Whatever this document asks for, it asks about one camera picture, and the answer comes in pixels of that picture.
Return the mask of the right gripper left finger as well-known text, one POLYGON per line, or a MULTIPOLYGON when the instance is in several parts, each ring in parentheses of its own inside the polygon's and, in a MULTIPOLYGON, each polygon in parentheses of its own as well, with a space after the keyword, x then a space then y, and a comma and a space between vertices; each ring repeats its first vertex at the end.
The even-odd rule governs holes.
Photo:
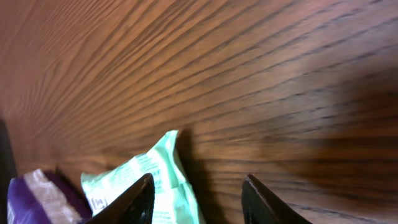
POLYGON ((154 202, 154 178, 146 173, 85 224, 151 224, 154 202))

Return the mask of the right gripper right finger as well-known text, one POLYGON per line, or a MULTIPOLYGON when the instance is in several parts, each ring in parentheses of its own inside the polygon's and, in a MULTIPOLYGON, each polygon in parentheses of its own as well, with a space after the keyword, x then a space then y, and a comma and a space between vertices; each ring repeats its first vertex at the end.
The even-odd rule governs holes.
POLYGON ((252 174, 244 178, 241 205, 245 224, 311 224, 252 174))

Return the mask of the purple sanitary pad pack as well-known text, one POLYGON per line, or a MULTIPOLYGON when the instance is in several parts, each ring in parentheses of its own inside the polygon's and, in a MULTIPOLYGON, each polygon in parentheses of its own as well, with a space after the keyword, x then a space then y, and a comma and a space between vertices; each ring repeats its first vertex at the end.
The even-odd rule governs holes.
POLYGON ((10 180, 8 224, 84 223, 91 217, 78 192, 51 171, 36 169, 10 180))

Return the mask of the teal wet wipes packet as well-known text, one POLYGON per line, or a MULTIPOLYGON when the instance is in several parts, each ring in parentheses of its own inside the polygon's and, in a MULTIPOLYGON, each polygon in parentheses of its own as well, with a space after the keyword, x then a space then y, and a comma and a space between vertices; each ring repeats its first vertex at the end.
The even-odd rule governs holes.
POLYGON ((81 186, 93 215, 114 202, 144 174, 150 173, 155 186, 153 223, 205 224, 175 150, 177 136, 177 130, 165 133, 150 150, 111 171, 98 175, 82 173, 81 186))

